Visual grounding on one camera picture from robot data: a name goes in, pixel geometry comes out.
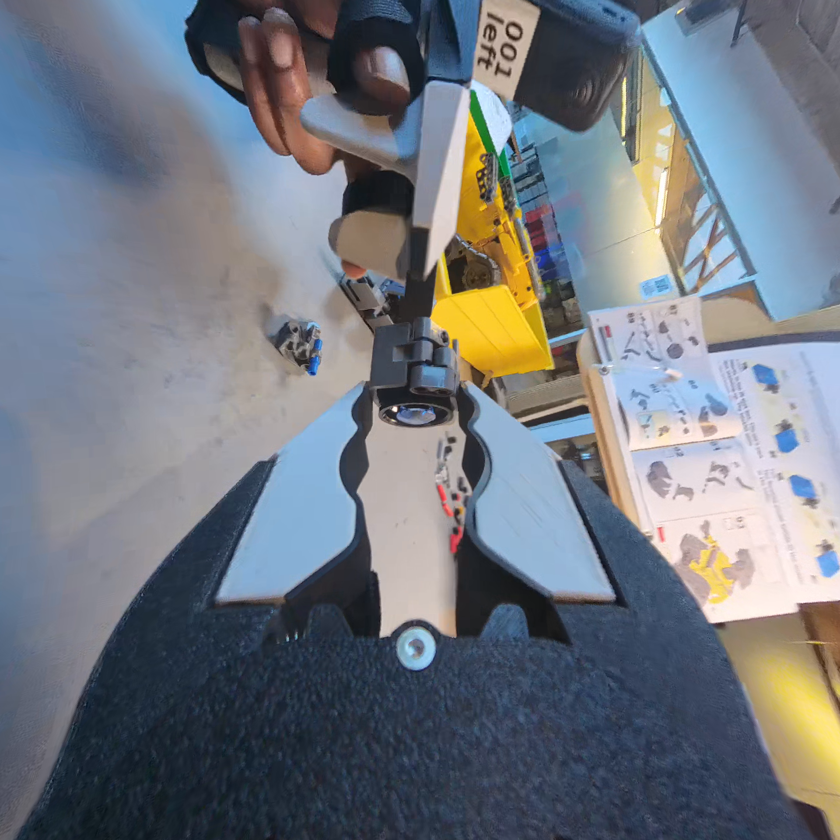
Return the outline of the green plastic bin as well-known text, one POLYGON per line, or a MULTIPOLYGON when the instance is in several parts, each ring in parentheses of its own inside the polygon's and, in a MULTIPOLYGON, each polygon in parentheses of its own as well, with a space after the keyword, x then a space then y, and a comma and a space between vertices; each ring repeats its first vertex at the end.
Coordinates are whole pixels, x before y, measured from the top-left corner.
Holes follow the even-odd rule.
MULTIPOLYGON (((474 117, 478 117, 480 119, 480 112, 477 111, 475 106, 473 106, 473 95, 470 92, 470 105, 469 105, 469 125, 467 129, 467 136, 466 136, 466 144, 465 144, 465 159, 464 164, 467 165, 468 163, 476 163, 479 160, 479 157, 482 154, 493 153, 498 161, 499 165, 499 174, 502 177, 510 177, 511 176, 511 168, 508 159, 507 148, 509 146, 509 141, 507 142, 506 147, 504 150, 498 154, 492 148, 491 143, 488 142, 489 138, 482 130, 484 128, 483 125, 479 127, 476 126, 476 122, 474 121, 474 117)), ((512 132, 511 137, 515 136, 513 131, 513 124, 512 124, 512 132)))

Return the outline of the person's left hand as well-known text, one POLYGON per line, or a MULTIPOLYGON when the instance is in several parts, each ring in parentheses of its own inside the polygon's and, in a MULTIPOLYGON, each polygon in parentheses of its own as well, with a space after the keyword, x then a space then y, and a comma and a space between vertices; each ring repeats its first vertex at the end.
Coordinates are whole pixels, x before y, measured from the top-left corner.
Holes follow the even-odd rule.
POLYGON ((341 161, 349 182, 375 170, 373 164, 328 146, 302 126, 303 105, 312 97, 299 26, 331 39, 341 1, 247 1, 238 22, 240 75, 255 125, 277 154, 292 157, 311 175, 341 161))

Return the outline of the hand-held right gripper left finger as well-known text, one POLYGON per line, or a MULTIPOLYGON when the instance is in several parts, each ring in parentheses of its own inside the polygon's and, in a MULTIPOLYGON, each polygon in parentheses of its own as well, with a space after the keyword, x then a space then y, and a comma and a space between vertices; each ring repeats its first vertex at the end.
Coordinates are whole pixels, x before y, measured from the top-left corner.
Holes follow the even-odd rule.
POLYGON ((371 630, 371 542, 360 497, 371 394, 357 384, 274 457, 215 594, 217 606, 278 606, 291 631, 334 605, 371 630))

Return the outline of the grey desk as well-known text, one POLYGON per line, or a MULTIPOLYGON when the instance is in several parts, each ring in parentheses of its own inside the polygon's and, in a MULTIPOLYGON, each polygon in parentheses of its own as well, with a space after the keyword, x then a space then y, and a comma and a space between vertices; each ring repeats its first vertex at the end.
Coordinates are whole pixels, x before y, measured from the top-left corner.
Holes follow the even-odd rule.
POLYGON ((2 823, 144 582, 366 375, 327 245, 345 178, 269 150, 190 2, 2 2, 2 823), (317 322, 310 377, 267 338, 317 322))

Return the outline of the printed task sheet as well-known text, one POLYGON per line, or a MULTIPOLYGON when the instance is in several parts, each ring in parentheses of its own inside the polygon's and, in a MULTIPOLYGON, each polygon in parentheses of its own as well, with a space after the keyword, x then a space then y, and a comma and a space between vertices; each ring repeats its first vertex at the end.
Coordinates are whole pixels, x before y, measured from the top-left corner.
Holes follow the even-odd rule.
POLYGON ((839 333, 719 342, 783 578, 799 604, 839 600, 839 333))

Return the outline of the yellow brick robot model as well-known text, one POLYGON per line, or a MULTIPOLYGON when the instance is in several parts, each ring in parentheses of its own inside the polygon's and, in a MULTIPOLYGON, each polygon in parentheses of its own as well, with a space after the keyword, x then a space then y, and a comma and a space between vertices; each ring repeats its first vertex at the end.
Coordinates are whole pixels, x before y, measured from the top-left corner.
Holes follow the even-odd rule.
POLYGON ((506 287, 521 310, 545 299, 511 176, 497 154, 476 146, 465 153, 456 234, 445 262, 454 293, 506 287))

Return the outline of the white packing sheet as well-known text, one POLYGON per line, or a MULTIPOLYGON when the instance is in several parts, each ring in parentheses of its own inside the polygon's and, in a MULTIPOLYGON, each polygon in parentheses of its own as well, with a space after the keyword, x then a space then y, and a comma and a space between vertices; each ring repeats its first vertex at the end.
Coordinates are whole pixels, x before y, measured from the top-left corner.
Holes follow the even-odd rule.
POLYGON ((506 104, 498 95, 477 80, 471 83, 473 106, 480 112, 480 119, 474 117, 476 126, 489 138, 495 152, 500 154, 506 147, 512 132, 512 120, 506 104))

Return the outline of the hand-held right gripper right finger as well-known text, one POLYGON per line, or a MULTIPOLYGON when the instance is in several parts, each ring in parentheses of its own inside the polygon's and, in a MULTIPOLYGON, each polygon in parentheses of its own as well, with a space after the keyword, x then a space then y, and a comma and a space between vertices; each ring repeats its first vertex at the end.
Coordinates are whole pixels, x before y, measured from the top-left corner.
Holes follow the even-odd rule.
POLYGON ((459 543, 459 629, 502 605, 529 631, 559 631, 560 605, 617 596, 558 456, 478 386, 459 390, 463 469, 472 490, 459 543))

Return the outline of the grey brick wheel assembly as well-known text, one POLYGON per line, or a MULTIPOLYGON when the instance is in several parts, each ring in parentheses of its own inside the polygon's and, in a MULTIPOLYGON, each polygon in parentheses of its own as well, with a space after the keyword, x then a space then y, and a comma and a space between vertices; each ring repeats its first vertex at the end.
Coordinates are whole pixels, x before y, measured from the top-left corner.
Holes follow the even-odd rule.
POLYGON ((379 418, 392 427, 449 424, 460 387, 459 348, 429 317, 374 331, 368 382, 379 418))

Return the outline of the instruction booklet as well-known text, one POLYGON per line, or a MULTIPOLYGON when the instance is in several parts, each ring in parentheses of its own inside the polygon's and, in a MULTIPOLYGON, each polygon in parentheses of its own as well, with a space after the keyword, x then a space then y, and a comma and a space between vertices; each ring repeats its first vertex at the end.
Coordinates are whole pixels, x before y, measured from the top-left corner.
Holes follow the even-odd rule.
POLYGON ((589 319, 633 501, 656 549, 712 624, 793 614, 770 507, 699 300, 589 319))

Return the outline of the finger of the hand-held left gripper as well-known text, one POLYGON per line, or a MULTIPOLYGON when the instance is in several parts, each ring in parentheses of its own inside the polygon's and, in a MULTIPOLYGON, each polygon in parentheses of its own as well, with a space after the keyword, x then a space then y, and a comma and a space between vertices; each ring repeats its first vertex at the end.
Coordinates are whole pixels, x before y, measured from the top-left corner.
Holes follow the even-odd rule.
POLYGON ((469 100, 469 89, 451 81, 431 80, 423 91, 410 262, 401 305, 405 322, 431 316, 437 263, 456 233, 469 100))

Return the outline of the pile of small brick parts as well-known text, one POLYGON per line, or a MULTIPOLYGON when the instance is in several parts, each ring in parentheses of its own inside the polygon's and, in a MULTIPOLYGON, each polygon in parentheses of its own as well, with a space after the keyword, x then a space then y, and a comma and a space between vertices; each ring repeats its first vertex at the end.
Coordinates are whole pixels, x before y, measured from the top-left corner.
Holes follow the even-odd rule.
POLYGON ((466 535, 467 507, 472 489, 456 456, 461 452, 455 434, 445 433, 437 443, 434 483, 440 507, 448 523, 448 549, 453 558, 466 535))

